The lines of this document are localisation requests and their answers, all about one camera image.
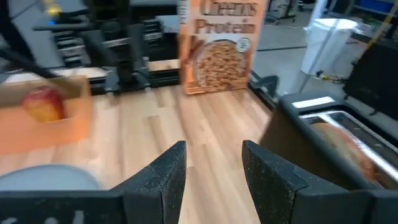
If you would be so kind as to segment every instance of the white trash can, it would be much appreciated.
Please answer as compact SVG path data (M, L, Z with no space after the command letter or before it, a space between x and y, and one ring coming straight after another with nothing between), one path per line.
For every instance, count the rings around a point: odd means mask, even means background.
M315 19L310 27L306 28L307 49L301 71L307 75L316 75L319 71L331 68L357 25L357 22L348 19ZM323 41L329 31L333 30L333 26L336 28L325 44L325 48L322 49Z

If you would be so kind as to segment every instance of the apple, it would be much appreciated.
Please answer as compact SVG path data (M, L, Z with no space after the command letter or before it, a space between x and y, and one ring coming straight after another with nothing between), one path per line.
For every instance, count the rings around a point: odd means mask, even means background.
M65 118L63 97L49 86L39 86L28 92L22 99L22 107L41 123Z

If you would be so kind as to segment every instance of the wooden table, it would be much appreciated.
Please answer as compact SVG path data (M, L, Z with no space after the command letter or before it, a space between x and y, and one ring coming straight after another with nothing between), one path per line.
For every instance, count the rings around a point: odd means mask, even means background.
M103 76L97 68L61 75ZM35 79L14 75L7 82ZM89 138L0 156L0 174L39 164L81 167L111 188L178 140L187 141L187 182L180 223L259 223L243 172L242 141L257 141L270 111L249 90L187 96L180 86L93 97Z

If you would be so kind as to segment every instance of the bread slice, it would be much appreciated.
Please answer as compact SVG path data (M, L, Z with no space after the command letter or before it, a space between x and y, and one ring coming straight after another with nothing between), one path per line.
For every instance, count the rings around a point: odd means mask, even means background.
M365 178L371 181L376 180L372 160L365 155L349 134L327 123L315 123L312 127L325 138L331 148L336 149L348 162L357 167Z

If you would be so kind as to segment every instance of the cereal box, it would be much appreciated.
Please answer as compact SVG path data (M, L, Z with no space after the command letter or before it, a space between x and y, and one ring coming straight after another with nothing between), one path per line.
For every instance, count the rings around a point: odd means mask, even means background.
M188 94L246 88L267 0L180 0L179 59Z

